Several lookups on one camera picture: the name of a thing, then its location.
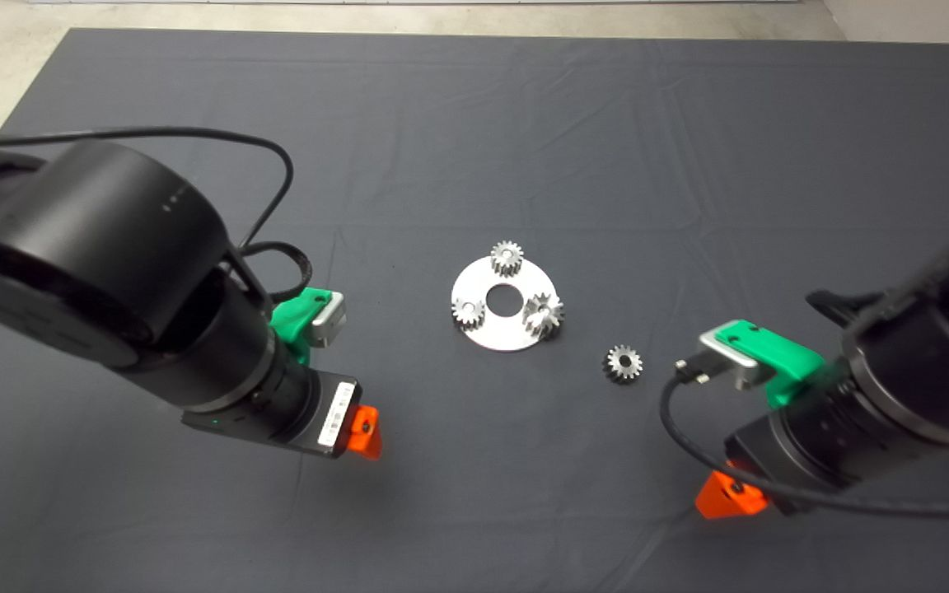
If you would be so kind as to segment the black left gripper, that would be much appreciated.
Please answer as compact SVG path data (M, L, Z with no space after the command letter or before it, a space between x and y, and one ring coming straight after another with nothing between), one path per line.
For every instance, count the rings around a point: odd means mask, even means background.
M214 436L273 446L323 458L345 451L343 421L353 417L347 452L380 460L383 436L379 409L358 406L359 383L353 376L305 367L277 356L269 372L226 408L182 413L182 424Z

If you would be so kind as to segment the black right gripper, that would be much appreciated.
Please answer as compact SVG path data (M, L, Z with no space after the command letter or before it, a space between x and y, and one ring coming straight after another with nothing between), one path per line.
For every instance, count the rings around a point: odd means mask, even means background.
M736 469L790 487L839 494L862 482L853 472L850 447L858 443L853 415L858 387L810 387L726 439L727 461ZM695 498L698 513L710 521L754 516L767 510L759 488L712 470Z

